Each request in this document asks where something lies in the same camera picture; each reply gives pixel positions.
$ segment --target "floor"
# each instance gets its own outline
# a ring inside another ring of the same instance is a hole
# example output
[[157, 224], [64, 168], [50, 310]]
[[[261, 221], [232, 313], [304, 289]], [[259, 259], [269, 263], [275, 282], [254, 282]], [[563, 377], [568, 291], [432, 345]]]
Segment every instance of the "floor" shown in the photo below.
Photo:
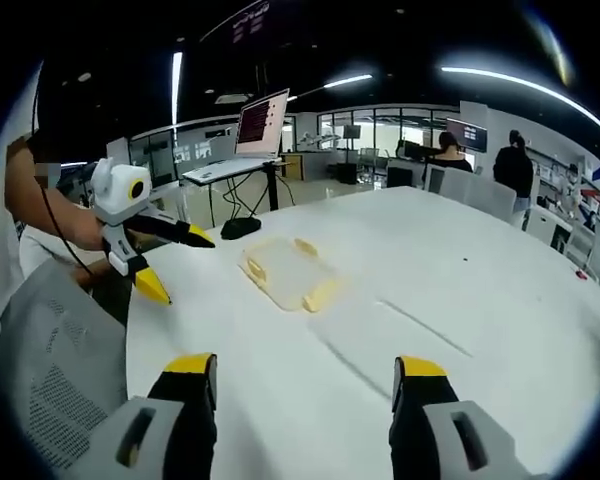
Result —
[[[240, 199], [253, 209], [261, 198], [264, 189], [267, 186], [267, 179], [264, 173], [253, 173], [249, 178], [240, 176], [234, 179], [237, 188], [237, 194]], [[357, 185], [345, 185], [336, 180], [324, 179], [313, 182], [303, 182], [297, 180], [283, 179], [289, 186], [291, 195], [296, 205], [324, 200], [327, 198], [339, 197], [351, 193], [365, 192], [368, 190], [379, 189], [384, 186], [384, 177], [376, 176], [375, 182], [371, 183], [371, 175], [362, 174], [358, 178]], [[289, 194], [289, 190], [278, 180], [278, 203], [279, 208], [287, 208], [292, 206], [293, 202]], [[211, 203], [213, 205], [213, 221], [211, 218], [211, 209], [209, 208], [209, 187], [198, 187], [193, 184], [181, 187], [184, 194], [186, 208], [189, 214], [190, 223], [198, 225], [207, 230], [215, 226], [221, 226], [225, 221], [231, 218], [234, 206], [223, 199], [223, 195], [228, 200], [231, 200], [231, 195], [228, 194], [229, 187], [227, 182], [217, 182], [211, 186]], [[164, 198], [165, 210], [177, 215], [176, 197], [172, 195]], [[256, 214], [269, 211], [268, 194], [265, 193], [260, 205], [255, 210]], [[250, 213], [245, 206], [242, 206], [238, 216], [246, 217]]]

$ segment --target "person's hand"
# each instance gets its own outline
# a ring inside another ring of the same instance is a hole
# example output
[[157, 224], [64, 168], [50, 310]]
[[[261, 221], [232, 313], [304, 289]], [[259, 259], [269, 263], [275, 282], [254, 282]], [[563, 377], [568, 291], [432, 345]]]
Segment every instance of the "person's hand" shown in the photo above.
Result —
[[75, 213], [71, 240], [85, 250], [103, 250], [102, 223], [92, 210], [79, 209]]

